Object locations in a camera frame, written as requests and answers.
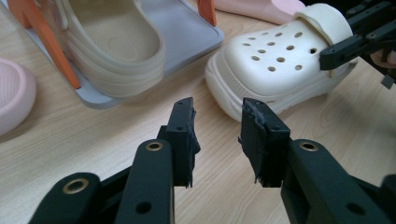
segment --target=orange stand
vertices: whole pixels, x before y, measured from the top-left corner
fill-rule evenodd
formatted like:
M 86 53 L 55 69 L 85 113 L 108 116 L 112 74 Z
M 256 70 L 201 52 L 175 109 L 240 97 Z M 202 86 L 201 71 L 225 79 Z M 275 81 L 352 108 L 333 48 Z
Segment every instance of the orange stand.
M 34 0 L 7 0 L 7 2 L 9 10 L 25 29 L 33 27 L 49 56 L 72 87 L 75 90 L 81 88 L 76 74 Z
M 214 0 L 198 0 L 198 12 L 212 26 L 216 26 L 216 12 Z

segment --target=wooden table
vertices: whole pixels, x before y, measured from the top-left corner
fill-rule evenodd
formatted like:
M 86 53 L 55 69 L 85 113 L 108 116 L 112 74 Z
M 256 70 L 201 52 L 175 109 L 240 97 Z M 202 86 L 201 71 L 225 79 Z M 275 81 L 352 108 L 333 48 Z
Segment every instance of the wooden table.
M 272 26 L 217 12 L 224 43 Z M 211 54 L 166 77 L 139 97 L 109 109 L 90 109 L 65 84 L 54 66 L 11 14 L 0 6 L 0 57 L 29 68 L 37 96 L 29 117 L 0 136 L 0 223 L 26 223 L 61 178 L 91 172 L 105 179 L 130 166 L 136 148 L 155 138 L 173 103 L 192 96 L 196 156 L 194 187 L 176 188 L 176 223 L 288 223 L 279 189 L 254 184 L 237 142 L 240 123 L 218 107 L 205 84 Z M 320 142 L 352 175 L 379 185 L 396 173 L 396 88 L 360 60 L 329 94 L 283 112 L 292 138 Z

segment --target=shoe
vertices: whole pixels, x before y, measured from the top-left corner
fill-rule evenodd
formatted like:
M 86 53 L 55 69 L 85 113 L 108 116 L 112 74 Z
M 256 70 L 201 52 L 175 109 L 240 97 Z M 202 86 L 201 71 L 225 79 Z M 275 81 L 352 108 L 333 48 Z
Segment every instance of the shoe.
M 137 95 L 163 78 L 165 46 L 137 0 L 35 0 L 67 58 L 103 94 Z
M 351 36 L 339 11 L 315 4 L 290 23 L 233 38 L 209 59 L 205 80 L 233 119 L 241 119 L 244 97 L 263 101 L 278 114 L 332 90 L 350 73 L 356 60 L 321 71 L 319 53 Z
M 299 0 L 215 0 L 215 8 L 220 11 L 275 24 L 292 21 L 294 13 L 304 7 L 304 3 Z
M 35 102 L 35 76 L 17 63 L 0 59 L 0 135 L 17 127 Z

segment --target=clog ventilation hole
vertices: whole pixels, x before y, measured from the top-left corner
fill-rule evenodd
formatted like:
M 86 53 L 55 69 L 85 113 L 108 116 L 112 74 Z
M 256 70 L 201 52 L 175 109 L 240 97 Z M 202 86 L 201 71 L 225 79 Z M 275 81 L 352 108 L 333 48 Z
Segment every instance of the clog ventilation hole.
M 262 33 L 262 35 L 270 35 L 270 33 L 269 32 L 265 32 L 265 33 Z M 280 36 L 282 36 L 283 35 L 283 33 L 282 32 L 277 32 L 276 34 L 274 34 L 274 37 L 280 37 Z M 294 38 L 300 38 L 300 37 L 302 37 L 304 34 L 303 34 L 303 32 L 297 32 L 297 33 L 295 33 L 295 35 L 294 35 Z M 247 42 L 244 42 L 244 43 L 242 43 L 242 45 L 243 46 L 245 46 L 245 47 L 251 47 L 251 44 L 249 43 L 249 42 L 251 42 L 251 41 L 255 41 L 256 40 L 256 37 L 249 37 L 248 39 L 247 39 Z M 274 46 L 274 45 L 276 45 L 276 42 L 275 41 L 270 41 L 270 42 L 267 42 L 266 43 L 266 45 L 268 46 L 268 48 L 271 48 L 272 46 Z M 295 50 L 295 46 L 294 45 L 288 45 L 288 46 L 286 46 L 286 50 L 287 51 L 292 51 L 292 50 Z M 257 52 L 258 52 L 258 55 L 253 55 L 253 56 L 251 56 L 251 59 L 253 60 L 253 61 L 259 61 L 259 60 L 261 60 L 262 58 L 261 58 L 261 56 L 263 55 L 263 54 L 265 54 L 265 53 L 267 53 L 267 50 L 266 49 L 257 49 Z M 316 48 L 311 48 L 310 50 L 309 50 L 309 54 L 315 54 L 315 53 L 317 53 L 318 52 L 318 50 L 316 49 Z M 285 61 L 286 61 L 287 59 L 285 58 L 285 57 L 277 57 L 276 58 L 276 61 L 278 62 L 278 63 L 284 63 Z M 274 64 L 274 65 L 270 65 L 270 66 L 268 66 L 267 67 L 267 69 L 268 69 L 268 71 L 270 71 L 270 72 L 275 72 L 276 71 L 276 66 L 277 66 L 278 64 Z M 294 66 L 294 69 L 296 70 L 296 71 L 300 71 L 300 70 L 302 70 L 303 69 L 303 66 L 301 65 L 301 64 L 296 64 L 295 66 Z

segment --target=pink slipper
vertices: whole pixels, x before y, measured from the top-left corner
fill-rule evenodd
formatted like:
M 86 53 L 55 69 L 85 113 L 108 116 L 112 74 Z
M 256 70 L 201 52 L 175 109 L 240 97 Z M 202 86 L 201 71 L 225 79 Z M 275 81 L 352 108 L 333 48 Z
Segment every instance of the pink slipper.
M 275 24 L 292 21 L 294 13 L 304 7 L 304 3 L 299 0 L 215 0 L 218 10 Z

